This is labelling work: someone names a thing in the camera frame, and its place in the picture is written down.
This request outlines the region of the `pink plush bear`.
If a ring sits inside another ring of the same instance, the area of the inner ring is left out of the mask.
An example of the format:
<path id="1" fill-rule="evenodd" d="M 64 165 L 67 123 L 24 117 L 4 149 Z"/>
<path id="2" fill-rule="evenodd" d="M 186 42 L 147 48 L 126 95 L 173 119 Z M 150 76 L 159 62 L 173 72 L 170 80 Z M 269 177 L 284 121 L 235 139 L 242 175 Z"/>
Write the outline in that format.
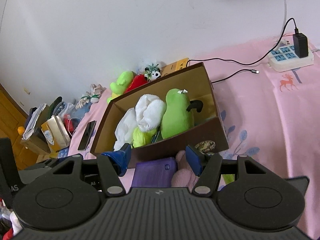
<path id="1" fill-rule="evenodd" d="M 192 171 L 185 157 L 185 150 L 176 155 L 177 171 L 171 180 L 171 187 L 187 187 L 191 192 L 198 181 L 198 177 Z"/>

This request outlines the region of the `white plastic bag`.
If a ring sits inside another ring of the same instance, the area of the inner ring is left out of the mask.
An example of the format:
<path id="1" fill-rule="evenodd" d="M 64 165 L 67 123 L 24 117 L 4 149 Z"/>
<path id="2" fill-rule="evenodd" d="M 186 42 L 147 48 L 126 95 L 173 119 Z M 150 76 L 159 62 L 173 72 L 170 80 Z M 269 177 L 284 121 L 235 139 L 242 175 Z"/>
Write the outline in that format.
<path id="1" fill-rule="evenodd" d="M 118 123 L 114 132 L 116 136 L 116 142 L 113 149 L 115 151 L 120 150 L 125 144 L 132 144 L 133 132 L 137 128 L 136 111 L 132 107 L 126 111 L 120 122 Z"/>

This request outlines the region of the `lime green sock roll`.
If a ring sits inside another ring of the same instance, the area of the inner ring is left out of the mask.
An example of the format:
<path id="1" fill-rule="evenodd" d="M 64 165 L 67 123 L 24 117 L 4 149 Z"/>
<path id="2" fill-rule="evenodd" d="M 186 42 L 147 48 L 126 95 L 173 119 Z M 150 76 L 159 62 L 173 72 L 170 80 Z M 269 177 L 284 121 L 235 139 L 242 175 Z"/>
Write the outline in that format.
<path id="1" fill-rule="evenodd" d="M 132 135 L 133 148 L 142 147 L 152 142 L 152 137 L 157 133 L 157 129 L 147 132 L 142 132 L 139 127 L 136 127 Z"/>

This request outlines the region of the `teal cloth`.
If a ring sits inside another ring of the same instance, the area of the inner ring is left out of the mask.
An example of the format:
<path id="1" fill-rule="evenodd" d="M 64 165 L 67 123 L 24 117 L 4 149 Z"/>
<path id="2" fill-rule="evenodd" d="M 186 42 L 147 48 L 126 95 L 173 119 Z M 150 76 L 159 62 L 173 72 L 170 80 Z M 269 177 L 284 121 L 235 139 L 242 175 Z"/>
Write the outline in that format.
<path id="1" fill-rule="evenodd" d="M 163 138 L 162 138 L 162 135 L 161 135 L 161 127 L 159 126 L 157 128 L 157 132 L 152 136 L 152 139 L 151 139 L 151 142 L 152 143 L 156 143 L 156 142 L 159 142 L 159 141 L 162 141 Z"/>

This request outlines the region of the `green pear plush toy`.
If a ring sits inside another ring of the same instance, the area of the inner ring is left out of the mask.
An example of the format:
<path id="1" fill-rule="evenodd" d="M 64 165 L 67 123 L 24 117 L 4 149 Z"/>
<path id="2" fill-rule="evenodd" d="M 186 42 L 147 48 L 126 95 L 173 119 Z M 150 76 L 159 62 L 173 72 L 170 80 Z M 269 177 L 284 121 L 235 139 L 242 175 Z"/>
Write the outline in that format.
<path id="1" fill-rule="evenodd" d="M 165 101 L 167 109 L 160 128 L 163 139 L 174 137 L 195 126 L 193 109 L 201 113 L 203 109 L 201 100 L 190 101 L 187 90 L 174 88 L 167 92 Z"/>

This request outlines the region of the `white fluffy towel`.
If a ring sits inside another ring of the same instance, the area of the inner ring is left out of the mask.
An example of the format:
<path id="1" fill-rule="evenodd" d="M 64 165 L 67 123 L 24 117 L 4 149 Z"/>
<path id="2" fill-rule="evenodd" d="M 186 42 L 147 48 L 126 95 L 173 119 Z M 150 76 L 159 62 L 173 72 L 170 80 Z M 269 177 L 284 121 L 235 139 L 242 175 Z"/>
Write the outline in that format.
<path id="1" fill-rule="evenodd" d="M 147 132 L 160 126 L 167 104 L 158 96 L 144 94 L 135 106 L 136 120 L 139 129 Z"/>

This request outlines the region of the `dark green towel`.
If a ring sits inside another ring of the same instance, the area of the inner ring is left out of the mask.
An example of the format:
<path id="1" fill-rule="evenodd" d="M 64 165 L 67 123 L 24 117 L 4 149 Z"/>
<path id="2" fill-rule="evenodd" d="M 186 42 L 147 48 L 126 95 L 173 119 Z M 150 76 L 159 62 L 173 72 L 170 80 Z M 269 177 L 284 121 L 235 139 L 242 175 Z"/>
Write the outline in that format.
<path id="1" fill-rule="evenodd" d="M 226 185 L 232 183 L 235 181 L 235 175 L 234 174 L 223 174 L 222 175 L 223 181 Z"/>

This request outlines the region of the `black smartphone on left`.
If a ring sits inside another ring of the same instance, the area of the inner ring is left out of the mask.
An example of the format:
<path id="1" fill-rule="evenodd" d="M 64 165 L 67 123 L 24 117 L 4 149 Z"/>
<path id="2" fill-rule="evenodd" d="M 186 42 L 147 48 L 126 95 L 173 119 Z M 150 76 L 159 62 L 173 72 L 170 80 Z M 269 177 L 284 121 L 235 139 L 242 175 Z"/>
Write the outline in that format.
<path id="1" fill-rule="evenodd" d="M 95 125 L 96 125 L 97 121 L 93 120 L 91 122 L 89 122 L 84 130 L 84 133 L 82 135 L 82 138 L 80 140 L 79 146 L 78 146 L 78 150 L 79 151 L 84 151 L 87 146 L 89 145 L 92 133 L 94 131 Z"/>

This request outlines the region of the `purple tissue pack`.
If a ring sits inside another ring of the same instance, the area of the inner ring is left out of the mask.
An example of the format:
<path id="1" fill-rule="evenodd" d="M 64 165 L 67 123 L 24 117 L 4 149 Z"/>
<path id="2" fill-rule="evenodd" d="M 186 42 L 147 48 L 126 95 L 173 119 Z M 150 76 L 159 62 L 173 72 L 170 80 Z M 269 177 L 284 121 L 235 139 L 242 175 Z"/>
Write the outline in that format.
<path id="1" fill-rule="evenodd" d="M 136 165 L 131 186 L 168 188 L 176 171 L 177 163 L 172 157 L 141 162 Z"/>

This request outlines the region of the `white knit doll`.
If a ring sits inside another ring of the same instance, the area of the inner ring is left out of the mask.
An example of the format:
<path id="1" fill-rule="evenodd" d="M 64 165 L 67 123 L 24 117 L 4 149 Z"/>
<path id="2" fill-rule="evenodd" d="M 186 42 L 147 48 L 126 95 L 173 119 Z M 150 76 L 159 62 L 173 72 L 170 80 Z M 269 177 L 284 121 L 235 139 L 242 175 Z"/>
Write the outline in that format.
<path id="1" fill-rule="evenodd" d="M 90 86 L 90 91 L 86 92 L 78 101 L 75 108 L 80 109 L 89 103 L 97 103 L 100 100 L 101 95 L 106 90 L 101 84 L 92 83 Z"/>

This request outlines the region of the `pink bed sheet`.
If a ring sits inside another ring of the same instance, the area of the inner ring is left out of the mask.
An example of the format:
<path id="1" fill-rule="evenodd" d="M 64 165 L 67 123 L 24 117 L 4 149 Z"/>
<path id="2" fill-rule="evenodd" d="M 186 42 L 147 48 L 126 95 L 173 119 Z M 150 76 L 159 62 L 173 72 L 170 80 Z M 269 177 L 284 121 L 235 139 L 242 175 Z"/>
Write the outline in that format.
<path id="1" fill-rule="evenodd" d="M 208 146 L 226 159 L 246 154 L 281 177 L 307 176 L 306 206 L 299 227 L 319 237 L 319 53 L 311 66 L 276 72 L 264 60 L 258 74 L 238 73 L 239 66 L 211 61 L 170 73 L 107 103 L 104 92 L 80 122 L 69 154 L 77 154 L 88 122 L 97 122 L 89 146 L 82 152 L 93 159 L 113 150 L 116 126 L 125 112 L 144 94 L 165 99 L 173 88 L 201 100 L 195 127 L 167 140 L 132 151 L 137 162 L 166 158 L 186 144 Z"/>

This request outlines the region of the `red plush toy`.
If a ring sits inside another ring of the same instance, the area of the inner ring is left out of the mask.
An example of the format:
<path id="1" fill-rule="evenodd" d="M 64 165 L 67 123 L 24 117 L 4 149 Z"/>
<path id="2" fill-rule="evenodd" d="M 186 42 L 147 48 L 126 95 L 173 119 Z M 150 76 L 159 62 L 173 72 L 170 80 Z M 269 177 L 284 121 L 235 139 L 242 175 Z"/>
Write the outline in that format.
<path id="1" fill-rule="evenodd" d="M 144 74 L 136 75 L 130 85 L 125 90 L 125 93 L 132 91 L 140 86 L 143 86 L 148 83 L 148 79 L 144 76 Z"/>

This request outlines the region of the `yellow book box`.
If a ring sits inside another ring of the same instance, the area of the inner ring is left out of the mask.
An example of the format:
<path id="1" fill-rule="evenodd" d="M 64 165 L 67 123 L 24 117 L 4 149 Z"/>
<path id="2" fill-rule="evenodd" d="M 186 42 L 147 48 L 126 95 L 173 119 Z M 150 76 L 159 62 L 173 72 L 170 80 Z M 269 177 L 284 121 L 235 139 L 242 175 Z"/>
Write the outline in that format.
<path id="1" fill-rule="evenodd" d="M 181 70 L 186 67 L 188 58 L 178 60 L 161 68 L 161 77 Z"/>

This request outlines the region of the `white power strip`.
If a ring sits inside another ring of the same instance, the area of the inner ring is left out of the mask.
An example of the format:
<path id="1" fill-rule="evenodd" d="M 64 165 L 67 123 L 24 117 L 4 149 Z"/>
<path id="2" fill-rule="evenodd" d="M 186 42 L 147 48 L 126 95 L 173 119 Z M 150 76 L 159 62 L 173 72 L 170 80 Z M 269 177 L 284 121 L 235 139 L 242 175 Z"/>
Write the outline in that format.
<path id="1" fill-rule="evenodd" d="M 310 49 L 308 49 L 307 57 L 300 58 L 296 55 L 295 47 L 292 44 L 271 51 L 267 58 L 268 64 L 276 72 L 285 72 L 314 64 L 314 55 Z"/>

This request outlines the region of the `black power adapter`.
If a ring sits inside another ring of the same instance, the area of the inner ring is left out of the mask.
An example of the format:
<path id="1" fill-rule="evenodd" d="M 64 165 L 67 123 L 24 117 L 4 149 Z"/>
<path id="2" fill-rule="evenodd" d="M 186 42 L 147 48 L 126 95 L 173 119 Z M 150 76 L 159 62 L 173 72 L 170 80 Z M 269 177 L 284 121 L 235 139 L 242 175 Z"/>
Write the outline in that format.
<path id="1" fill-rule="evenodd" d="M 308 38 L 303 33 L 300 33 L 298 28 L 295 28 L 295 33 L 292 35 L 292 37 L 295 54 L 299 58 L 307 57 L 309 55 Z"/>

